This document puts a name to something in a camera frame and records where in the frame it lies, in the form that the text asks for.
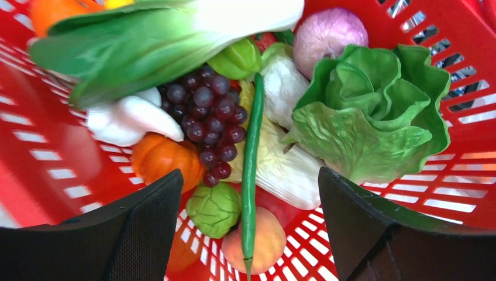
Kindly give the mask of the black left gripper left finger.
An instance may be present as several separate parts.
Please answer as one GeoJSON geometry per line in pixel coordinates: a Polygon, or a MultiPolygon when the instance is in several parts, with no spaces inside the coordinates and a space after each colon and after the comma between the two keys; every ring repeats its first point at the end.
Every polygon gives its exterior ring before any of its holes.
{"type": "Polygon", "coordinates": [[[1,279],[163,280],[182,187],[174,170],[57,225],[1,228],[1,279]]]}

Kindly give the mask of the green lettuce head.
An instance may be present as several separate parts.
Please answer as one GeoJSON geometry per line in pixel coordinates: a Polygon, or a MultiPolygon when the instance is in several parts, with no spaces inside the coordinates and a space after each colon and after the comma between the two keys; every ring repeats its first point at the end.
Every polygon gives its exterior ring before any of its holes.
{"type": "Polygon", "coordinates": [[[450,145],[440,113],[450,84],[423,46],[348,45],[340,57],[316,64],[283,141],[357,184],[419,173],[450,145]]]}

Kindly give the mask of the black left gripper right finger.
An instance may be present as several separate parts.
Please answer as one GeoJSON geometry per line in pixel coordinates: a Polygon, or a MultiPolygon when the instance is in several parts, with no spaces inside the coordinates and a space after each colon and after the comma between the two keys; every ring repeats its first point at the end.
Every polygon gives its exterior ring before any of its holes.
{"type": "Polygon", "coordinates": [[[318,186],[339,280],[495,279],[495,231],[418,213],[328,167],[318,186]]]}

